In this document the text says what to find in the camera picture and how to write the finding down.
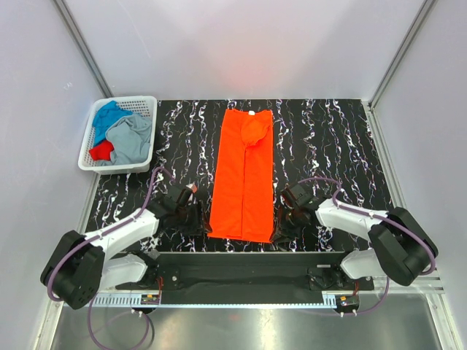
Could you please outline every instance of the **white plastic basket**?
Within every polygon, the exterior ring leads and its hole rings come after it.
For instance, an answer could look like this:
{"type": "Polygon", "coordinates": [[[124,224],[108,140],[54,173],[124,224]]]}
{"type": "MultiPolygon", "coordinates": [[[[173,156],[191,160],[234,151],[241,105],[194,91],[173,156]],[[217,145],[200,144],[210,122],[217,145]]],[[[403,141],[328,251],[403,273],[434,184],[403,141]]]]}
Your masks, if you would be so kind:
{"type": "Polygon", "coordinates": [[[97,100],[91,108],[88,124],[81,144],[80,158],[78,159],[78,166],[82,170],[95,171],[101,175],[110,174],[128,174],[128,173],[141,173],[149,170],[151,159],[153,158],[154,147],[154,134],[155,134],[155,118],[157,115],[158,103],[152,96],[130,96],[130,97],[114,97],[104,98],[97,100]],[[89,154],[89,149],[93,148],[95,128],[93,127],[93,120],[97,111],[110,101],[117,102],[121,109],[126,109],[135,113],[139,113],[143,117],[151,118],[153,120],[153,128],[151,130],[151,140],[149,146],[149,154],[146,161],[137,164],[125,164],[122,166],[97,166],[97,162],[89,154]]]}

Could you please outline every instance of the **black and white marble table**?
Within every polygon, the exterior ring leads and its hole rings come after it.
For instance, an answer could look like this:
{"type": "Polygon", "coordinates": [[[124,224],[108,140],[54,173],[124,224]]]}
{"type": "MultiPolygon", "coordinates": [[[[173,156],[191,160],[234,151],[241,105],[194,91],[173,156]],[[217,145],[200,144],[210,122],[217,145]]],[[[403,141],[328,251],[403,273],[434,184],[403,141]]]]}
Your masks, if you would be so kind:
{"type": "MultiPolygon", "coordinates": [[[[342,182],[340,199],[371,209],[389,209],[390,195],[371,130],[360,100],[220,100],[159,101],[151,169],[165,166],[182,184],[196,183],[197,196],[211,205],[220,127],[226,109],[274,113],[274,206],[286,184],[311,176],[342,182]]],[[[102,176],[87,231],[112,224],[139,208],[151,171],[102,176]]],[[[153,194],[166,191],[159,176],[153,194]]],[[[310,190],[330,193],[326,183],[310,190]]],[[[157,232],[139,243],[160,252],[313,252],[366,249],[364,240],[320,226],[306,227],[303,237],[289,244],[257,244],[219,238],[184,238],[175,230],[157,232]]]]}

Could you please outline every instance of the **red cloth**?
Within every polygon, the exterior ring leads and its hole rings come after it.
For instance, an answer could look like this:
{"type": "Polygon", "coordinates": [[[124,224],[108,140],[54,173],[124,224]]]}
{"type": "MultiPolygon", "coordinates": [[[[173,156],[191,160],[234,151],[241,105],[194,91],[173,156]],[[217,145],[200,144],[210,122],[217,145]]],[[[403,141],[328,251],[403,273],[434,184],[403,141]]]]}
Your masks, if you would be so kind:
{"type": "Polygon", "coordinates": [[[272,112],[225,112],[209,237],[269,242],[274,227],[272,112]]]}
{"type": "Polygon", "coordinates": [[[107,140],[89,150],[90,156],[94,160],[110,160],[110,152],[114,150],[114,145],[107,140]]]}

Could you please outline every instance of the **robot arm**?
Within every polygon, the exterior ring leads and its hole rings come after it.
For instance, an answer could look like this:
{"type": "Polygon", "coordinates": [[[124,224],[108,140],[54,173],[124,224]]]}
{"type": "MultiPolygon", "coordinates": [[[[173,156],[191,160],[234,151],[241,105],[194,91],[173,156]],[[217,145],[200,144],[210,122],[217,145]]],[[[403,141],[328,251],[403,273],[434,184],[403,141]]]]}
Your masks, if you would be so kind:
{"type": "Polygon", "coordinates": [[[273,237],[274,241],[294,239],[305,225],[315,223],[347,231],[371,242],[373,249],[350,252],[342,260],[340,268],[350,279],[387,275],[396,283],[408,286],[430,264],[427,252],[413,238],[374,218],[374,214],[409,229],[428,245],[435,257],[438,255],[432,240],[406,209],[395,208],[386,212],[353,207],[370,214],[365,217],[340,209],[329,197],[316,198],[299,184],[286,188],[282,197],[289,209],[280,217],[280,231],[273,237]]]}
{"type": "Polygon", "coordinates": [[[171,186],[166,195],[158,195],[136,219],[140,209],[123,219],[133,218],[127,225],[106,236],[103,234],[118,222],[84,236],[76,231],[66,233],[43,270],[41,282],[47,286],[52,271],[63,257],[85,239],[94,236],[101,237],[72,255],[59,270],[52,285],[57,296],[73,309],[78,309],[99,290],[128,282],[143,282],[148,267],[155,267],[152,259],[141,252],[113,257],[137,241],[154,235],[159,226],[180,229],[187,236],[200,235],[209,229],[205,224],[202,203],[192,201],[195,191],[193,186],[171,186]]]}

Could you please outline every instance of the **white wall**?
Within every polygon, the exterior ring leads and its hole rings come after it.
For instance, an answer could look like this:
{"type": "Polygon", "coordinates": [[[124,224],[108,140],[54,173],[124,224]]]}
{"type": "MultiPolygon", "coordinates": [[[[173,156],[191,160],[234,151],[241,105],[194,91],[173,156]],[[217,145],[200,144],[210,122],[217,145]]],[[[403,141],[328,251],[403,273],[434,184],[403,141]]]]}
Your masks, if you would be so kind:
{"type": "Polygon", "coordinates": [[[377,106],[407,206],[439,248],[467,345],[467,3],[438,1],[377,106]]]}
{"type": "Polygon", "coordinates": [[[66,0],[116,95],[370,99],[422,0],[66,0]]]}
{"type": "Polygon", "coordinates": [[[40,273],[90,187],[77,159],[101,94],[50,0],[0,2],[0,348],[31,349],[40,273]]]}

